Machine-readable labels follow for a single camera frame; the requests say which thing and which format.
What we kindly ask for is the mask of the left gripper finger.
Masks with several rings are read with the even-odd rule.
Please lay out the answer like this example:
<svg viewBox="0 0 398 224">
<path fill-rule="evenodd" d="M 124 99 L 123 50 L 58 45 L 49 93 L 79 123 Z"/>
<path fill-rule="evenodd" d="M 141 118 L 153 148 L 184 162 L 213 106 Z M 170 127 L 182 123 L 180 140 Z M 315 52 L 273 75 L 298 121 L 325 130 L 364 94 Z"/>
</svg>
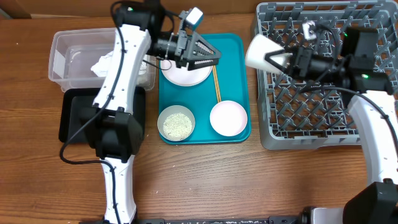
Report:
<svg viewBox="0 0 398 224">
<path fill-rule="evenodd" d="M 212 67 L 217 65 L 220 60 L 220 56 L 211 56 L 211 55 L 200 55 L 199 57 L 188 57 L 187 70 L 196 70 L 204 67 Z"/>
<path fill-rule="evenodd" d="M 191 35 L 188 58 L 220 58 L 221 52 L 197 32 Z"/>
</svg>

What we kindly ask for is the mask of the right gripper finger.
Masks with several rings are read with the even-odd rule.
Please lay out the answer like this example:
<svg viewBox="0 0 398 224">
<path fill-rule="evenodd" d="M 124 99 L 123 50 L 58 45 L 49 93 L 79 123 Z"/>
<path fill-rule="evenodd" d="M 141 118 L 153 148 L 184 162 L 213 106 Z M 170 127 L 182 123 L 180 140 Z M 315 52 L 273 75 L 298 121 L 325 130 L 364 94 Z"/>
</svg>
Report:
<svg viewBox="0 0 398 224">
<path fill-rule="evenodd" d="M 265 59 L 266 73 L 288 75 L 290 72 L 290 57 L 269 57 Z"/>
<path fill-rule="evenodd" d="M 276 57 L 277 60 L 287 60 L 291 56 L 293 56 L 291 51 L 281 49 L 265 53 L 264 60 L 274 60 L 273 57 Z"/>
</svg>

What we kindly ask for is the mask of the white paper cup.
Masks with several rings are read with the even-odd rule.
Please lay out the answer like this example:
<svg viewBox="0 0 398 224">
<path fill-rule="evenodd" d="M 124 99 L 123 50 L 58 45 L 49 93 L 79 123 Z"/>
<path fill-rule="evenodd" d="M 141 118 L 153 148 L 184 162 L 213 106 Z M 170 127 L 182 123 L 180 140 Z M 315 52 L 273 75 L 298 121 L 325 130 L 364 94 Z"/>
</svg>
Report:
<svg viewBox="0 0 398 224">
<path fill-rule="evenodd" d="M 264 70 L 266 63 L 264 60 L 265 53 L 284 49 L 273 40 L 264 35 L 257 34 L 249 44 L 246 52 L 245 64 L 248 67 Z"/>
</svg>

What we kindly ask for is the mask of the grey bowl of rice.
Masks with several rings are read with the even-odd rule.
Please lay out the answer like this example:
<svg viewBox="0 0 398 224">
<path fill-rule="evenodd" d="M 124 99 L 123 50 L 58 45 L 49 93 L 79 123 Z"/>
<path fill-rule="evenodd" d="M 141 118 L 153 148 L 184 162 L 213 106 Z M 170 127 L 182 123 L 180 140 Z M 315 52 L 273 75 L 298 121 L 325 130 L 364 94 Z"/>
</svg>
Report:
<svg viewBox="0 0 398 224">
<path fill-rule="evenodd" d="M 161 111 L 157 119 L 160 135 L 168 141 L 186 140 L 195 129 L 195 117 L 186 107 L 169 106 Z"/>
</svg>

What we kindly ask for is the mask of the white napkin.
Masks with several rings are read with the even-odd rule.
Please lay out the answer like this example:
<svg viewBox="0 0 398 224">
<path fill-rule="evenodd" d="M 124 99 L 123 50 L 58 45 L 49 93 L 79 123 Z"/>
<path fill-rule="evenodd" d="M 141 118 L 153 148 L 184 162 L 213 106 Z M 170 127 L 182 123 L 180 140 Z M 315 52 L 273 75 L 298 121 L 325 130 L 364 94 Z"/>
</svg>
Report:
<svg viewBox="0 0 398 224">
<path fill-rule="evenodd" d="M 113 56 L 113 51 L 101 56 L 96 64 L 91 67 L 91 71 L 94 72 L 98 77 L 106 77 L 108 74 L 108 69 L 111 64 L 111 59 Z M 138 85 L 145 85 L 150 81 L 150 71 L 149 66 L 145 62 L 141 63 L 139 69 L 139 76 L 137 78 Z"/>
</svg>

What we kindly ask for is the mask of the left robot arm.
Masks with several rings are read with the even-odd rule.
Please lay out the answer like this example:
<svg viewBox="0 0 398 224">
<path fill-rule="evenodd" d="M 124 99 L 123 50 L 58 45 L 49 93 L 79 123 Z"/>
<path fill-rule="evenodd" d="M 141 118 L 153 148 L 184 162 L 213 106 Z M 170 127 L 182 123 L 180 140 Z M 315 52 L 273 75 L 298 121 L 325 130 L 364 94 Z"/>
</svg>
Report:
<svg viewBox="0 0 398 224">
<path fill-rule="evenodd" d="M 144 57 L 191 71 L 217 65 L 221 53 L 195 32 L 203 19 L 197 7 L 176 14 L 160 1 L 116 1 L 110 12 L 116 27 L 111 63 L 92 106 L 81 112 L 81 122 L 104 172 L 102 222 L 132 223 L 132 163 L 144 139 L 144 126 L 134 117 L 134 94 Z"/>
</svg>

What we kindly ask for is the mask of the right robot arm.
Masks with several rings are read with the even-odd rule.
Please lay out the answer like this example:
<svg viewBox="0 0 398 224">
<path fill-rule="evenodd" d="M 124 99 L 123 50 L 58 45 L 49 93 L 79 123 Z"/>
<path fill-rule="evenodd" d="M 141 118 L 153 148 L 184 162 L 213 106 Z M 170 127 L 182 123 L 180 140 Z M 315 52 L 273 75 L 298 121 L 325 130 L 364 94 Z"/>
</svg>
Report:
<svg viewBox="0 0 398 224">
<path fill-rule="evenodd" d="M 349 27 L 336 55 L 322 57 L 305 47 L 283 48 L 257 35 L 262 48 L 257 66 L 307 81 L 305 92 L 337 90 L 344 95 L 359 133 L 368 186 L 343 208 L 304 210 L 301 223 L 397 223 L 397 116 L 392 85 L 375 72 L 376 29 Z"/>
</svg>

